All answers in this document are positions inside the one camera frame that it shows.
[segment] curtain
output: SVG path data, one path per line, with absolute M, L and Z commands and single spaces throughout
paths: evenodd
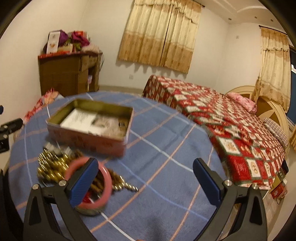
M 188 73 L 200 13 L 193 0 L 135 0 L 118 58 Z
M 118 59 L 159 66 L 173 6 L 171 0 L 135 0 Z
M 292 145 L 292 147 L 296 151 L 296 126 L 294 127 L 294 130 L 292 132 L 292 137 L 290 138 L 290 144 Z
M 288 112 L 291 97 L 291 62 L 288 37 L 278 31 L 261 28 L 261 69 L 252 100 L 260 96 L 279 103 Z
M 201 6 L 192 0 L 174 1 L 160 66 L 188 73 Z

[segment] pink bangle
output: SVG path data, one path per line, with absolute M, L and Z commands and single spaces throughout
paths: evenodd
M 71 164 L 69 165 L 69 168 L 65 172 L 65 179 L 69 180 L 72 174 L 80 167 L 82 167 L 87 161 L 89 160 L 89 157 L 80 157 L 76 160 L 73 160 Z M 94 203 L 85 203 L 81 202 L 81 204 L 78 205 L 79 208 L 83 209 L 97 209 L 100 207 L 103 207 L 109 200 L 112 192 L 112 179 L 110 176 L 109 171 L 104 167 L 102 163 L 98 161 L 99 164 L 99 171 L 102 173 L 104 177 L 104 190 L 101 195 L 101 197 L 96 200 Z

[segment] striped pillow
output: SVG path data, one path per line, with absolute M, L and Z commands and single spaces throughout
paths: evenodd
M 275 138 L 280 138 L 281 141 L 279 140 L 279 142 L 282 144 L 283 148 L 286 149 L 288 146 L 288 137 L 279 124 L 270 118 L 264 118 L 263 122 L 267 124 L 266 127 L 268 129 L 270 128 L 269 130 L 275 136 Z

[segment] bedspread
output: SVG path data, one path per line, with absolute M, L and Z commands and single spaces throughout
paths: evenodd
M 259 117 L 211 88 L 166 77 L 152 75 L 143 96 L 202 126 L 235 184 L 270 189 L 285 152 Z

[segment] ceiling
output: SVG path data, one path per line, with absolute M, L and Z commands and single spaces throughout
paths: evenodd
M 229 24 L 258 23 L 283 30 L 274 15 L 258 0 L 196 0 Z

